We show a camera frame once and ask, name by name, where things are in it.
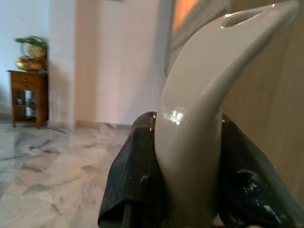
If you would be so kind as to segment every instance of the green leaves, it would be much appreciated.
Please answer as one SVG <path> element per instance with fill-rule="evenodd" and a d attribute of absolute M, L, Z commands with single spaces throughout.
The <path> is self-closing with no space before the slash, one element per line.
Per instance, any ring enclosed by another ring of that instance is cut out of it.
<path fill-rule="evenodd" d="M 18 43 L 28 43 L 35 46 L 38 46 L 42 49 L 47 49 L 47 44 L 44 41 L 40 41 L 34 37 L 27 37 L 27 38 L 15 38 L 15 41 Z"/>

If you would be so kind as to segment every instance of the wooden side table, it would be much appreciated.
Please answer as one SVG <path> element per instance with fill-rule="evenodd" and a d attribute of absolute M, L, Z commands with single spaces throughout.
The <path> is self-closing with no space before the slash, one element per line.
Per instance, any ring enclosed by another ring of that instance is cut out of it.
<path fill-rule="evenodd" d="M 48 120 L 47 73 L 10 70 L 12 121 L 40 128 Z"/>

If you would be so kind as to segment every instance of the marble floor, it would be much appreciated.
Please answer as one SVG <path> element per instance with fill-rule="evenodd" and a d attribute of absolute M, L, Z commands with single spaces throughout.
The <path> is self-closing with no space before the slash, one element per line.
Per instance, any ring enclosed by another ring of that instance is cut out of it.
<path fill-rule="evenodd" d="M 97 228 L 127 130 L 13 128 L 0 121 L 0 228 Z"/>

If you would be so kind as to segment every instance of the cabinet drawer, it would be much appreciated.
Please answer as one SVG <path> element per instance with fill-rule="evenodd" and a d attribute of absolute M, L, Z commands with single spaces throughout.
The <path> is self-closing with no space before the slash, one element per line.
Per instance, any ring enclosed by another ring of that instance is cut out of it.
<path fill-rule="evenodd" d="M 32 82 L 23 82 L 23 81 L 13 81 L 11 82 L 12 89 L 18 90 L 36 90 L 36 85 Z"/>
<path fill-rule="evenodd" d="M 39 81 L 39 78 L 37 76 L 28 75 L 28 74 L 22 74 L 22 73 L 14 73 L 11 76 L 12 82 L 23 82 L 23 83 L 32 83 L 36 84 Z"/>

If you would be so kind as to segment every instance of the curved white ceramic piece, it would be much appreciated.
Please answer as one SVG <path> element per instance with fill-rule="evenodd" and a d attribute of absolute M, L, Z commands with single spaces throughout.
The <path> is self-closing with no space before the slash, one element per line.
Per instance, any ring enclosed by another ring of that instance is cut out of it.
<path fill-rule="evenodd" d="M 295 17 L 296 0 L 225 15 L 185 44 L 164 87 L 155 149 L 169 195 L 166 227 L 209 227 L 215 215 L 222 100 L 245 65 Z"/>

